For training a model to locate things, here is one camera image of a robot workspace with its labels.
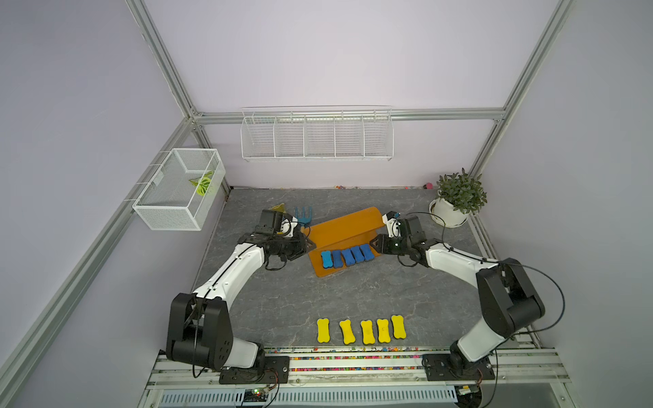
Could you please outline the blue eraser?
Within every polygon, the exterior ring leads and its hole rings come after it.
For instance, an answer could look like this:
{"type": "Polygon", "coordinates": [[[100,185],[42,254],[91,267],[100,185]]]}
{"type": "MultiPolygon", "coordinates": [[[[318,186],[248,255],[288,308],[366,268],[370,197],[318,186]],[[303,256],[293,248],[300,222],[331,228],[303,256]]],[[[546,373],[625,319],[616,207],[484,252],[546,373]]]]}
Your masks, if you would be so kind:
{"type": "Polygon", "coordinates": [[[350,251],[352,252],[352,255],[357,263],[362,263],[366,260],[359,246],[353,246],[352,248],[350,248],[350,251]]]}
{"type": "Polygon", "coordinates": [[[335,270],[343,268],[345,266],[342,253],[339,250],[332,251],[332,258],[333,258],[333,268],[335,268],[335,270]]]}
{"type": "Polygon", "coordinates": [[[342,257],[343,257],[343,259],[345,261],[345,265],[347,267],[350,267],[351,265],[356,264],[355,257],[354,257],[354,255],[353,255],[350,248],[346,248],[346,249],[342,250],[341,254],[342,254],[342,257]]]}
{"type": "Polygon", "coordinates": [[[321,252],[322,268],[329,270],[333,268],[333,255],[331,251],[321,252]]]}
{"type": "Polygon", "coordinates": [[[363,244],[359,246],[362,255],[366,261],[371,261],[375,258],[375,255],[372,251],[372,248],[370,247],[369,244],[363,244]]]}

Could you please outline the yellow eraser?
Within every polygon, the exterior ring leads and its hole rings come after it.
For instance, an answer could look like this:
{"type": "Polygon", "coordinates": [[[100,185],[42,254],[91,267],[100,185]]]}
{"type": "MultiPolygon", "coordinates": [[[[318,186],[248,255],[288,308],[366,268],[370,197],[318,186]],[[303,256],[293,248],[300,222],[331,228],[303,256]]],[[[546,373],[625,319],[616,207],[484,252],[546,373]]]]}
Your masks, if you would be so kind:
{"type": "Polygon", "coordinates": [[[393,327],[393,337],[398,340],[406,339],[406,327],[405,319],[403,316],[394,314],[391,316],[391,322],[393,327]]]}
{"type": "Polygon", "coordinates": [[[316,322],[317,326],[317,341],[318,343],[329,343],[331,341],[330,336],[330,321],[328,318],[318,319],[316,322]]]}
{"type": "Polygon", "coordinates": [[[390,343],[389,321],[387,319],[377,319],[377,329],[379,343],[390,343]]]}
{"type": "Polygon", "coordinates": [[[342,332],[342,335],[343,335],[344,345],[350,345],[350,344],[355,343],[356,339],[355,339],[355,334],[354,334],[354,331],[353,331],[353,326],[352,326],[351,320],[347,319],[347,320],[340,321],[340,323],[338,323],[338,325],[339,325],[339,327],[341,329],[341,332],[342,332]]]}
{"type": "Polygon", "coordinates": [[[370,320],[361,321],[361,329],[362,329],[362,342],[365,345],[372,345],[376,343],[372,321],[370,320]]]}

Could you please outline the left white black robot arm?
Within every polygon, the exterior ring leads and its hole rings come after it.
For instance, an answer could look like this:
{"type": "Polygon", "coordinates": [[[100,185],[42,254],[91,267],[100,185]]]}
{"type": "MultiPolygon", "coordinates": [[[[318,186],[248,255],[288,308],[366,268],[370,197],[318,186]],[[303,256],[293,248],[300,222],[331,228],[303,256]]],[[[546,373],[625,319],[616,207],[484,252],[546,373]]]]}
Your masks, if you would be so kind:
{"type": "Polygon", "coordinates": [[[231,256],[205,283],[171,303],[165,355],[200,367],[202,372],[236,369],[256,377],[266,372],[265,352],[257,343],[236,338],[231,306],[253,274],[272,271],[270,259],[284,265],[316,248],[307,225],[286,212],[264,210],[254,231],[242,235],[231,256]]]}

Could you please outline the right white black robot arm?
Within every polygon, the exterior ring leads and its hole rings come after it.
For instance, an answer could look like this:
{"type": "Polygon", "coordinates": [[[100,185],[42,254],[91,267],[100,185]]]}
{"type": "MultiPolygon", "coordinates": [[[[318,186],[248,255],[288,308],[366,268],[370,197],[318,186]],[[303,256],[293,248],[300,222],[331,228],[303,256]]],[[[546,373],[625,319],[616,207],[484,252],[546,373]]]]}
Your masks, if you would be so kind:
{"type": "Polygon", "coordinates": [[[402,218],[397,212],[388,212],[382,221],[387,231],[370,241],[378,253],[408,257],[477,289],[482,317],[451,346],[452,367],[472,367],[517,331],[544,317],[544,303],[519,261],[479,258],[429,239],[416,215],[402,218]]]}

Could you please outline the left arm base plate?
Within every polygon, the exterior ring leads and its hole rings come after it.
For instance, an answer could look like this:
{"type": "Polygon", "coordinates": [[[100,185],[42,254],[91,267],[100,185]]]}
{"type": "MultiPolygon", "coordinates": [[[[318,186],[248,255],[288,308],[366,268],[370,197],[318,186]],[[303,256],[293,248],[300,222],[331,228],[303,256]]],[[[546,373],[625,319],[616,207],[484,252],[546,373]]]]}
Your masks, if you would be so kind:
{"type": "Polygon", "coordinates": [[[265,356],[251,368],[229,368],[220,372],[221,385],[286,384],[290,374],[287,356],[265,356]]]}

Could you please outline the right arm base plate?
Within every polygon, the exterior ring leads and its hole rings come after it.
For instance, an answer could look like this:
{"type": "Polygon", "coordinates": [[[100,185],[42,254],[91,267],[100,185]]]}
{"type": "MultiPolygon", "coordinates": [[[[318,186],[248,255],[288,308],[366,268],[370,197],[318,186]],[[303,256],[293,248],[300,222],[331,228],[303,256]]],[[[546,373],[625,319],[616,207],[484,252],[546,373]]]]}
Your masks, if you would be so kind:
{"type": "Polygon", "coordinates": [[[457,354],[426,354],[422,356],[422,366],[429,382],[465,381],[480,384],[496,378],[488,357],[469,362],[457,354]]]}

